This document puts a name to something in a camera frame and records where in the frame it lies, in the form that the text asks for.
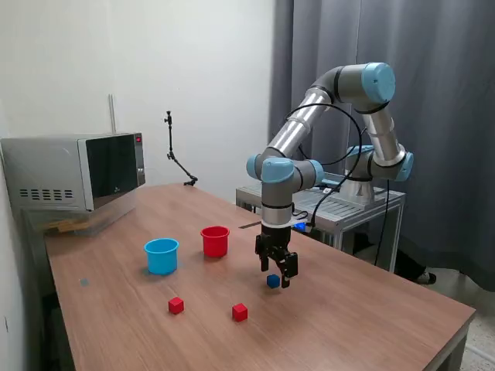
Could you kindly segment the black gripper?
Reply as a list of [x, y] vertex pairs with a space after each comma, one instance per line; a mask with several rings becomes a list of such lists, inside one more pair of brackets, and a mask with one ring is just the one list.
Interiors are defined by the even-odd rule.
[[281, 286], [288, 288], [290, 280], [299, 273], [299, 260], [297, 253], [289, 253], [288, 244], [291, 238], [291, 228], [261, 227], [261, 235], [256, 236], [255, 253], [258, 255], [261, 271], [268, 270], [268, 258], [280, 260], [278, 268], [281, 271]]

